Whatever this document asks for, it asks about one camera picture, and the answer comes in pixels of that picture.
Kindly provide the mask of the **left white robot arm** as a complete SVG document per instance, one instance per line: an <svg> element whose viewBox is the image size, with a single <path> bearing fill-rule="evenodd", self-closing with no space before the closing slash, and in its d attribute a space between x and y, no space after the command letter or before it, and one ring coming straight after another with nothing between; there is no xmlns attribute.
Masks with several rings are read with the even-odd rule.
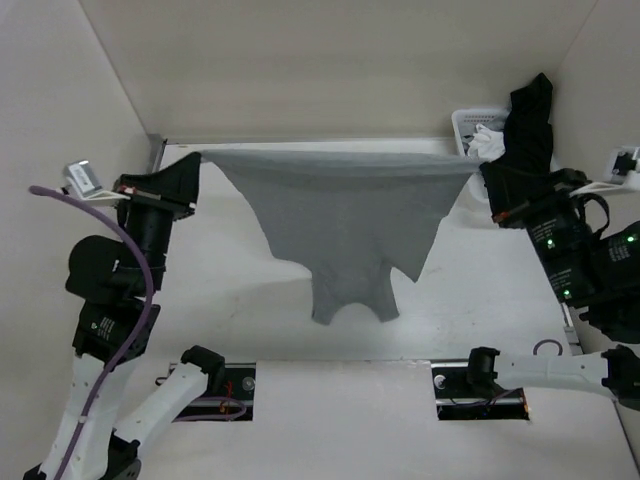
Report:
<svg viewBox="0 0 640 480"><path fill-rule="evenodd" d="M86 161L66 166L59 189L31 186L35 196L73 206L103 223L110 237L80 240L68 259L66 290L83 306L72 341L73 377L56 437L30 479L135 479L151 443L198 397L224 387L224 358L186 350L169 377L132 414L118 415L160 314L172 229L192 216L202 157L190 153L150 174L124 174L111 189Z"/></svg>

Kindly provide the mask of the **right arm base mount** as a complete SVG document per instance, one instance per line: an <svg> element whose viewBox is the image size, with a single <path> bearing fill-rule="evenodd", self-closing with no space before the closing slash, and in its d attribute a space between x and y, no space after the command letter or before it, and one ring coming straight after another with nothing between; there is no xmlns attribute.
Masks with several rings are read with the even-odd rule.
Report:
<svg viewBox="0 0 640 480"><path fill-rule="evenodd" d="M493 396L479 394L467 383L465 362L431 364L435 409L440 421L528 421L529 407L522 389Z"/></svg>

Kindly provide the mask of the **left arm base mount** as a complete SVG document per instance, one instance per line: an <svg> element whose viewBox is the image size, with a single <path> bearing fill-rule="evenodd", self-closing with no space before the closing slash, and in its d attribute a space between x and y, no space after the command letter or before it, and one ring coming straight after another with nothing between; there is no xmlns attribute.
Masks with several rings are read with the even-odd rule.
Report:
<svg viewBox="0 0 640 480"><path fill-rule="evenodd" d="M177 421L252 421L256 393L255 363L226 365L222 383L193 400Z"/></svg>

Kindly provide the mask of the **grey tank top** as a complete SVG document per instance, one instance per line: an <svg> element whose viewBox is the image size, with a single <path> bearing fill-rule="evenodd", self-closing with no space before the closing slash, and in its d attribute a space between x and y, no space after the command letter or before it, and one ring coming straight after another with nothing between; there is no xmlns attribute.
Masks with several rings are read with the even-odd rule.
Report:
<svg viewBox="0 0 640 480"><path fill-rule="evenodd" d="M465 157L428 153L207 150L244 197L272 256L311 274L312 318L351 304L399 315L391 272L417 281L441 220L477 173Z"/></svg>

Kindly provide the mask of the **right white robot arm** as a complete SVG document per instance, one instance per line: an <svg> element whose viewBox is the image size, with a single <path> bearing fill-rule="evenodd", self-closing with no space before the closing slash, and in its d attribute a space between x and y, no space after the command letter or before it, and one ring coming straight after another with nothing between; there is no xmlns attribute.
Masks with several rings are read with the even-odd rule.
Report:
<svg viewBox="0 0 640 480"><path fill-rule="evenodd" d="M508 355L471 350L464 384L473 394L496 398L534 387L594 393L639 408L639 225L610 236L587 222L586 206L610 211L604 186L574 169L547 174L485 162L480 172L493 221L526 231L550 287L562 305L581 310L581 319L615 347L578 356Z"/></svg>

